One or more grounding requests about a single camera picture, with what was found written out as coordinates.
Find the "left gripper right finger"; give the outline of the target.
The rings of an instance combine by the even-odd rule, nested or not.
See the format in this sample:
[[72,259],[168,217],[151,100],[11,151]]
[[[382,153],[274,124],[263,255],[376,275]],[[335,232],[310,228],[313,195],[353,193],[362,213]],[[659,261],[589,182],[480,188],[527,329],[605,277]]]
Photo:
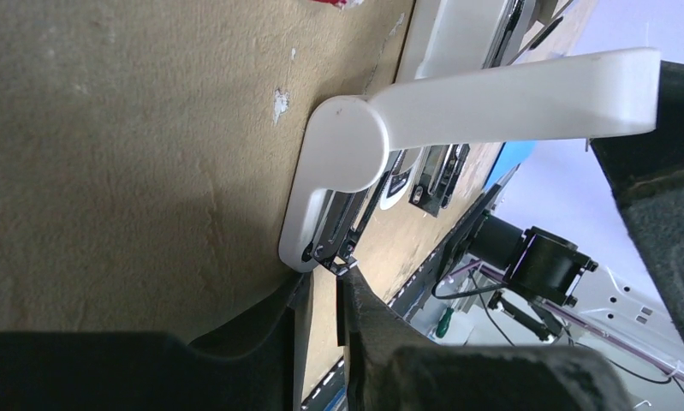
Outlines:
[[336,280],[350,410],[629,410],[599,353],[565,345],[437,344],[372,291],[358,267]]

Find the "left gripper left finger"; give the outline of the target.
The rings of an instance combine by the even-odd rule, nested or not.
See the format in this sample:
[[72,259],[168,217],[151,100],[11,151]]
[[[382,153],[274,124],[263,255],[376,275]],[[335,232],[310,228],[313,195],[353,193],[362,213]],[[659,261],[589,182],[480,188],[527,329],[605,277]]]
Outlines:
[[165,332],[0,332],[0,410],[297,410],[312,279],[192,342]]

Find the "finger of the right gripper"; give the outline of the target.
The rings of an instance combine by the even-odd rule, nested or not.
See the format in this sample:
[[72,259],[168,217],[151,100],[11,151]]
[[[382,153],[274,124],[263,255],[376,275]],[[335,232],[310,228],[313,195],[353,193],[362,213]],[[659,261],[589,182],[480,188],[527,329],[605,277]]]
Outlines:
[[684,342],[684,64],[661,63],[653,131],[596,139],[592,149]]

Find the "white stapler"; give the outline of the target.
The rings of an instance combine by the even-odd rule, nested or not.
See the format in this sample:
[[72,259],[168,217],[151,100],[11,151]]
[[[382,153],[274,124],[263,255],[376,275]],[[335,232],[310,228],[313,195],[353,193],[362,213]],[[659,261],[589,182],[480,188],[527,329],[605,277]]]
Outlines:
[[396,81],[311,114],[281,232],[300,273],[354,263],[352,224],[390,155],[428,146],[600,139],[656,127],[661,54],[651,47],[520,63],[533,1],[418,1]]

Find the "red white staples box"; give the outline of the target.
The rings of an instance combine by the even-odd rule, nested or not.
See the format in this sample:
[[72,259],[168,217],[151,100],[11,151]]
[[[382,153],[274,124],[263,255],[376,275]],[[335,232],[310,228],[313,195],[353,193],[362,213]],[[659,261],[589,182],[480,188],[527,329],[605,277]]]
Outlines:
[[313,0],[316,3],[329,4],[338,9],[351,9],[361,5],[365,0]]

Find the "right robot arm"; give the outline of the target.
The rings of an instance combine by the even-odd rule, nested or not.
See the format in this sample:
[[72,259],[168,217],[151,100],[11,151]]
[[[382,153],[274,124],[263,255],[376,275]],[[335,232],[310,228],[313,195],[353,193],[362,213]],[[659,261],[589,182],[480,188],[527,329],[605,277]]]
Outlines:
[[657,110],[653,131],[597,140],[593,151],[663,307],[647,306],[631,283],[537,227],[484,216],[470,250],[499,270],[499,287],[684,376],[684,64],[663,63]]

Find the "blue foam pad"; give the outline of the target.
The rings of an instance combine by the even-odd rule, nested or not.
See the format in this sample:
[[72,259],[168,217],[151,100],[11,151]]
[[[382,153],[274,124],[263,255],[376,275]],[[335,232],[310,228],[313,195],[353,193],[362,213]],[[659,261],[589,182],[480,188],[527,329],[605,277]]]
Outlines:
[[487,191],[500,178],[523,163],[533,152],[537,141],[510,141],[502,145],[486,178],[483,190]]

